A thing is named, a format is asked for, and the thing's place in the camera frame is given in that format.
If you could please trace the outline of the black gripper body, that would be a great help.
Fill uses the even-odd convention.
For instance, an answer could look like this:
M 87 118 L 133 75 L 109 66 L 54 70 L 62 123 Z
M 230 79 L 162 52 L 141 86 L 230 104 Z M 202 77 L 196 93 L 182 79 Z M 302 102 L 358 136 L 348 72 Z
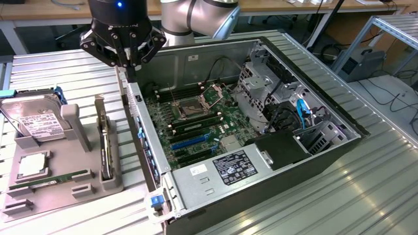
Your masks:
M 151 32 L 147 0 L 89 0 L 91 29 L 111 47 L 119 40 L 123 48 L 139 47 Z

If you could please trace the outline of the graphics card with metal bracket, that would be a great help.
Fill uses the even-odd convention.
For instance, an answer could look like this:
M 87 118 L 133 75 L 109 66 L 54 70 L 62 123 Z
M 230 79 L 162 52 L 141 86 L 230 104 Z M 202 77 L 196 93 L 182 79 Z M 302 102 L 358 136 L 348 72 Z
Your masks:
M 106 113 L 105 97 L 102 94 L 95 95 L 95 108 L 98 114 L 98 132 L 101 143 L 101 160 L 102 160 L 102 179 L 111 180 L 114 178 L 113 172 L 113 151 L 111 151 L 111 124 Z

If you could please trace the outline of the black office chair base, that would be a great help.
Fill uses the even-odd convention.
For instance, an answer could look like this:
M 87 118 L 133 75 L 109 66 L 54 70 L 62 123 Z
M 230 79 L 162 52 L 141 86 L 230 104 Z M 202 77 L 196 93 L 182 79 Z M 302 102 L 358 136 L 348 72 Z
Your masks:
M 55 36 L 55 42 L 57 42 L 57 46 L 58 48 L 61 49 L 65 49 L 66 48 L 66 40 L 70 39 L 71 37 L 74 36 L 81 36 L 83 32 L 89 31 L 90 29 L 90 24 L 82 24 L 82 25 L 78 25 L 78 24 L 73 24 L 71 25 L 71 30 L 59 35 L 59 36 Z
M 248 19 L 248 24 L 253 25 L 256 18 L 256 16 L 250 16 Z M 298 15 L 268 15 L 268 17 L 264 19 L 265 24 L 269 22 L 270 18 L 277 18 L 280 20 L 289 21 L 290 23 L 296 23 L 298 20 Z

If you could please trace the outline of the thin metal locking lever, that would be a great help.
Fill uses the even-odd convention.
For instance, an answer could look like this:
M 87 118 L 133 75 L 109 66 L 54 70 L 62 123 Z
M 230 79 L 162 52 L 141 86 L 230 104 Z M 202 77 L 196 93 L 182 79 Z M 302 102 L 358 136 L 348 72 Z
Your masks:
M 167 84 L 167 85 L 169 85 L 169 91 L 170 91 L 171 97 L 173 97 L 173 105 L 175 107 L 179 107 L 179 103 L 178 103 L 177 98 L 175 98 L 174 90 L 173 90 L 170 84 Z

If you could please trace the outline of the wooden office desk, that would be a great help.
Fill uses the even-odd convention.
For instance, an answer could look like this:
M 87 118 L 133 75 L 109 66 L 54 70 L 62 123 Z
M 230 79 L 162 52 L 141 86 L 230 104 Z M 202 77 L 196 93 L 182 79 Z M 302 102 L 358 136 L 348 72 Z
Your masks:
M 27 0 L 25 4 L 0 4 L 0 31 L 15 54 L 29 54 L 29 49 L 17 32 L 19 27 L 54 26 L 91 23 L 90 6 L 70 9 L 51 0 Z
M 296 14 L 316 14 L 324 15 L 321 21 L 314 23 L 314 33 L 312 37 L 302 37 L 302 45 L 312 46 L 314 40 L 318 38 L 321 30 L 326 26 L 326 22 L 330 21 L 330 29 L 328 32 L 342 43 L 350 43 L 360 33 L 360 30 L 366 23 L 366 17 L 374 14 L 390 14 L 400 15 L 411 6 L 416 3 L 416 0 L 394 0 L 389 4 L 364 5 L 357 0 L 344 0 L 344 3 L 338 9 L 338 13 L 346 16 L 342 19 L 341 16 L 337 20 L 332 18 L 332 12 L 337 7 L 338 0 L 333 0 L 332 3 L 324 5 L 316 5 L 310 2 L 306 3 L 290 3 L 288 0 L 240 0 L 241 15 L 249 16 L 249 23 L 254 22 L 257 16 L 268 15 L 296 15 Z

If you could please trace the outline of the metal socket cover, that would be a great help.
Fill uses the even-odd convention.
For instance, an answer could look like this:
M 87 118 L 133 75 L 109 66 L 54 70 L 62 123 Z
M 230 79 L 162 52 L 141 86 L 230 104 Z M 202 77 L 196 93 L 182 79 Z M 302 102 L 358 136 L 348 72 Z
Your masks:
M 200 95 L 201 104 L 209 110 L 224 99 L 222 88 L 217 84 L 212 84 Z

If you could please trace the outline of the silver hard disk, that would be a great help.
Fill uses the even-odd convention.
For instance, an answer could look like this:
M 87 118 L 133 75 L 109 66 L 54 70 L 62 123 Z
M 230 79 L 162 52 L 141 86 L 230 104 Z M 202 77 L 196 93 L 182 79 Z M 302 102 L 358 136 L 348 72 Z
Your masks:
M 15 127 L 21 137 L 33 137 L 38 142 L 66 137 L 70 123 L 61 116 L 62 98 L 57 93 L 18 94 L 0 99 L 0 113 Z

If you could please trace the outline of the green motherboard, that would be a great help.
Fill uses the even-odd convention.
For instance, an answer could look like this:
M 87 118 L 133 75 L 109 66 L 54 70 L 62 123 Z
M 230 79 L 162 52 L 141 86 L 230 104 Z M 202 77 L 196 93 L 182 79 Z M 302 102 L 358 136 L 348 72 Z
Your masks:
M 200 88 L 175 89 L 174 94 L 177 101 L 182 101 L 191 97 L 200 97 L 200 95 L 204 93 L 205 89 L 210 85 L 202 86 Z M 258 136 L 257 130 L 250 124 L 248 116 L 240 109 L 240 104 L 237 102 L 238 93 L 233 92 L 228 86 L 220 84 L 217 85 L 222 88 L 224 99 L 216 104 L 212 109 L 208 110 L 206 114 L 198 115 L 197 117 L 189 118 L 186 120 L 179 119 L 178 112 L 173 105 L 173 97 L 170 91 L 155 91 L 154 95 L 150 95 L 146 98 L 146 105 L 151 121 L 157 129 L 157 135 L 162 144 L 165 156 L 167 158 L 170 167 L 174 170 L 183 168 L 179 165 L 179 162 L 182 161 L 175 158 L 175 155 L 183 155 L 185 153 L 193 154 L 212 148 L 214 157 L 228 153 L 221 143 L 224 137 L 228 137 L 229 135 L 236 135 L 244 147 L 245 142 Z M 170 144 L 170 139 L 175 136 L 186 134 L 175 134 L 174 127 L 218 116 L 224 117 L 221 124 L 196 130 L 212 132 L 212 135 L 206 142 L 198 143 L 178 150 L 171 149 L 173 144 Z

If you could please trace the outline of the grey plastic parts rack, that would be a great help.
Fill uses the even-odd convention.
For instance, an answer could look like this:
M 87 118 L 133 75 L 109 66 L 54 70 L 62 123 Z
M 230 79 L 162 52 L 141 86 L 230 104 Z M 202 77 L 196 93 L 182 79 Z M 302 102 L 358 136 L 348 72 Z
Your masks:
M 15 135 L 15 151 L 5 189 L 5 202 L 0 204 L 0 219 L 3 222 L 26 218 L 43 212 L 86 202 L 123 190 L 122 170 L 119 163 L 118 126 L 111 124 L 111 151 L 113 172 L 111 180 L 102 179 L 101 143 L 98 132 L 98 118 L 94 123 L 82 124 L 79 106 L 63 105 L 61 116 L 70 123 L 71 129 L 66 130 L 63 139 L 38 142 L 33 137 Z M 46 154 L 46 168 L 39 174 L 18 179 L 21 158 L 27 155 Z M 65 183 L 50 182 L 33 187 L 9 190 L 11 185 L 29 181 L 59 176 L 79 170 L 89 172 L 73 177 Z

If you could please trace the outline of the black stand pole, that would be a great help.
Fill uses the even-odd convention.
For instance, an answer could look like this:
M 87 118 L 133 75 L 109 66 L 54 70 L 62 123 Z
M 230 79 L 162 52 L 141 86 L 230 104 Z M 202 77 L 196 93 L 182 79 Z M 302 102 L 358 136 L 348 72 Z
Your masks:
M 322 17 L 322 19 L 321 19 L 321 21 L 320 21 L 320 24 L 318 24 L 318 26 L 317 26 L 317 28 L 316 28 L 316 30 L 314 30 L 313 37 L 312 37 L 312 39 L 310 39 L 310 41 L 309 41 L 309 43 L 308 43 L 308 46 L 306 46 L 306 49 L 308 49 L 310 52 L 314 51 L 316 46 L 317 46 L 317 44 L 318 44 L 318 42 L 320 42 L 320 39 L 321 39 L 321 37 L 322 37 L 322 35 L 324 35 L 324 33 L 325 33 L 325 31 L 326 31 L 329 25 L 330 25 L 330 22 L 332 22 L 334 16 L 336 16 L 337 13 L 338 13 L 338 10 L 340 10 L 340 8 L 341 8 L 344 2 L 345 2 L 345 0 L 338 0 L 338 3 L 337 3 L 337 5 L 336 5 L 333 11 L 332 11 L 330 13 L 326 13 L 326 14 L 324 15 L 324 17 Z

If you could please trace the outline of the green RAM stick with label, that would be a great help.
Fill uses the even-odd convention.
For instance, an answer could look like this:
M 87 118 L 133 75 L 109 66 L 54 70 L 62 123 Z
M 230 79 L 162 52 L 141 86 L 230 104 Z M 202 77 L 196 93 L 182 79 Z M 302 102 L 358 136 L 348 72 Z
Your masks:
M 85 170 L 79 170 L 79 171 L 75 171 L 75 172 L 71 172 L 71 173 L 67 173 L 67 174 L 63 174 L 63 175 L 59 175 L 59 176 L 51 176 L 51 177 L 47 177 L 45 179 L 39 179 L 39 180 L 29 181 L 29 182 L 25 182 L 25 183 L 19 183 L 19 184 L 11 185 L 9 187 L 9 190 L 21 189 L 21 188 L 25 188 L 25 187 L 33 187 L 33 186 L 37 186 L 37 185 L 41 185 L 41 184 L 46 184 L 46 183 L 50 183 L 50 182 L 65 183 L 65 182 L 73 181 L 73 177 L 74 176 L 79 176 L 79 175 L 87 173 L 87 172 L 89 172 L 89 170 L 85 169 Z

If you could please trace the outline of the black plastic fan shroud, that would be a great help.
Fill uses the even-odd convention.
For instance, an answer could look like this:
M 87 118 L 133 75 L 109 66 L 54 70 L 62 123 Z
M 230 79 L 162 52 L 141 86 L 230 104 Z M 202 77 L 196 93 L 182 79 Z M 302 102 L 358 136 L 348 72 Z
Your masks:
M 292 132 L 277 131 L 249 139 L 245 145 L 256 144 L 273 160 L 272 169 L 278 170 L 312 157 L 305 151 Z

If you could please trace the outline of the blue case latch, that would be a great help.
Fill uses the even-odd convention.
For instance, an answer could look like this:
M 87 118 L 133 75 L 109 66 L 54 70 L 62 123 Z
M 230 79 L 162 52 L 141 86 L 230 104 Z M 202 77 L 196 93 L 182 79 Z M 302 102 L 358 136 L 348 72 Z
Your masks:
M 151 196 L 150 202 L 153 208 L 161 207 L 165 204 L 165 196 L 162 194 Z

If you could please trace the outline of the open black PC case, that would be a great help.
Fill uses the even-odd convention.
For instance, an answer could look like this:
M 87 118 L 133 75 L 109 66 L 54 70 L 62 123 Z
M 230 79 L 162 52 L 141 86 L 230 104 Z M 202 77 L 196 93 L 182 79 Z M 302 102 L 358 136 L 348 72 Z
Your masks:
M 246 62 L 269 66 L 277 76 L 288 70 L 305 86 L 297 101 L 298 113 L 310 117 L 313 124 L 292 132 L 312 157 L 273 170 L 272 176 L 226 199 L 189 211 L 179 198 L 179 190 L 157 135 L 146 98 L 155 91 L 200 88 L 210 84 L 225 85 L 237 92 L 240 74 Z M 290 41 L 285 45 L 265 37 L 200 43 L 163 48 L 137 72 L 126 88 L 130 105 L 130 127 L 145 168 L 147 192 L 146 211 L 150 221 L 159 225 L 163 235 L 196 235 L 252 206 L 268 200 L 309 180 L 345 155 L 369 132 L 328 94 L 328 89 L 349 93 L 344 83 L 332 78 L 316 57 Z M 165 196 L 165 204 L 151 207 L 150 198 Z

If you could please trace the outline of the aluminium profile frame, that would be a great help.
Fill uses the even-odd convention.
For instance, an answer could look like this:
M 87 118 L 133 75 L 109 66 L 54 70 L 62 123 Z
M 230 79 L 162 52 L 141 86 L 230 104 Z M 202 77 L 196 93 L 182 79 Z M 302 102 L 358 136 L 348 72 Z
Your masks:
M 336 74 L 338 74 L 344 65 L 346 64 L 353 51 L 362 47 L 362 39 L 373 26 L 380 28 L 381 33 L 390 34 L 396 39 L 402 41 L 409 47 L 415 49 L 409 59 L 418 55 L 418 13 L 407 15 L 373 16 L 366 22 L 352 45 L 341 52 L 332 66 L 332 70 Z

